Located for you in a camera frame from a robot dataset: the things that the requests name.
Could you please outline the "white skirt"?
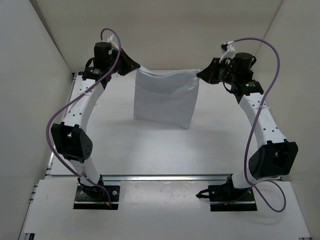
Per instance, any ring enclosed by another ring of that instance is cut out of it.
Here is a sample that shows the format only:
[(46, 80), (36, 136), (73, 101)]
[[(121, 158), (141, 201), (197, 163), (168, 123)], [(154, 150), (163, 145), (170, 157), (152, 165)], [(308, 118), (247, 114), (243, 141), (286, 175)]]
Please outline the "white skirt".
[(135, 76), (134, 119), (188, 129), (198, 99), (199, 72), (183, 69), (157, 73), (139, 68)]

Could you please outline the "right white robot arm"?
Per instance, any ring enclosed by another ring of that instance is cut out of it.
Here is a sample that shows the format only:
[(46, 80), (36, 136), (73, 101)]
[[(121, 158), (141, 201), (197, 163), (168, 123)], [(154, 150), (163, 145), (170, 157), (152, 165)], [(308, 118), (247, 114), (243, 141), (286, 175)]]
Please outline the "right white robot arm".
[(222, 44), (221, 48), (222, 56), (213, 58), (197, 77), (211, 85), (230, 85), (226, 91), (234, 95), (246, 114), (251, 124), (249, 138), (255, 138), (257, 142), (257, 151), (252, 156), (245, 150), (243, 171), (231, 175), (231, 183), (224, 187), (226, 198), (236, 200), (242, 195), (242, 189), (288, 175), (297, 156), (298, 145), (280, 131), (266, 104), (267, 92), (253, 79), (252, 66), (257, 61), (256, 57), (236, 52), (231, 42)]

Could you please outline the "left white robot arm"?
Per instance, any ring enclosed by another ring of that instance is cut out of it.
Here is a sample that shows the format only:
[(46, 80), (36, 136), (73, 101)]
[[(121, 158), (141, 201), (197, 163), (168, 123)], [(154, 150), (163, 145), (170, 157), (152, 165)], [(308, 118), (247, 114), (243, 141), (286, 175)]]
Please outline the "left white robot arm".
[(61, 123), (54, 123), (50, 132), (56, 151), (63, 162), (71, 165), (78, 176), (78, 182), (93, 199), (104, 195), (102, 176), (96, 170), (91, 158), (93, 142), (87, 135), (87, 125), (93, 109), (105, 91), (113, 74), (125, 76), (140, 68), (110, 36), (95, 43), (94, 56), (84, 71), (78, 72), (78, 91), (74, 101), (67, 107)]

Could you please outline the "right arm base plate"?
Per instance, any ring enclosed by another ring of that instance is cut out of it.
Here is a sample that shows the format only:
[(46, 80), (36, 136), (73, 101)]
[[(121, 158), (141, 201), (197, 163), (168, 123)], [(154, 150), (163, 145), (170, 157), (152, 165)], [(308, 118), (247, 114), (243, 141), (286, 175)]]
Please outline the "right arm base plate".
[(195, 195), (198, 199), (209, 199), (211, 212), (254, 212), (257, 205), (251, 188), (238, 189), (224, 183), (209, 185)]

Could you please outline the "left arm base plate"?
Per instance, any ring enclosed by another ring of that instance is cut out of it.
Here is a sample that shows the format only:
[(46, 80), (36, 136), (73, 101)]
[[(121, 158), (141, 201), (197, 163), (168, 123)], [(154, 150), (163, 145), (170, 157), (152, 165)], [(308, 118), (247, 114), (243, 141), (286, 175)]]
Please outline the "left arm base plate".
[(105, 181), (104, 187), (109, 193), (97, 187), (78, 184), (75, 192), (73, 209), (75, 210), (118, 210), (120, 200), (120, 181)]

